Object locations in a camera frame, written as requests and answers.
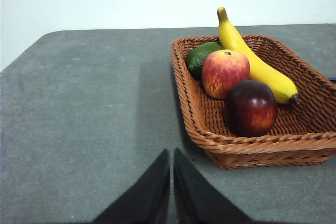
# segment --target red and yellow apple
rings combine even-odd
[[[209,54],[202,66],[202,85],[212,98],[225,99],[229,90],[250,75],[247,57],[233,50],[219,50]]]

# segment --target woven basket rim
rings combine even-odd
[[[285,51],[300,68],[315,78],[324,88],[330,90],[336,96],[336,85],[328,80],[323,74],[316,71],[311,65],[298,57],[292,50],[283,45],[280,41],[269,36],[260,34],[243,35],[267,40],[277,48]],[[184,82],[184,75],[181,62],[178,58],[177,45],[190,40],[219,41],[218,36],[193,36],[180,37],[171,42],[171,58],[173,62],[177,91],[180,99],[181,109],[185,128],[195,142],[201,148],[212,153],[223,154],[251,154],[251,153],[273,153],[298,150],[321,150],[324,148],[336,148],[336,131],[309,132],[307,134],[286,134],[286,135],[263,135],[260,137],[234,137],[215,134],[200,127],[193,118],[192,106],[187,97],[189,89]]]

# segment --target white wall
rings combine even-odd
[[[336,0],[1,0],[1,69],[56,30],[336,23]]]

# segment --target dark red apple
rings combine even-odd
[[[209,54],[202,66],[202,85],[212,98],[225,99],[228,91],[250,75],[247,57],[233,50],[219,50]]]
[[[265,135],[273,127],[277,115],[274,95],[270,87],[260,81],[238,82],[225,100],[225,121],[239,136]]]

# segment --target wicker basket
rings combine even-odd
[[[188,71],[188,52],[218,37],[186,37],[171,43],[171,55],[185,128],[221,168],[320,164],[336,153],[336,85],[279,41],[243,36],[266,63],[291,78],[299,105],[279,104],[274,127],[261,137],[237,137],[223,118],[225,102],[207,96]]]

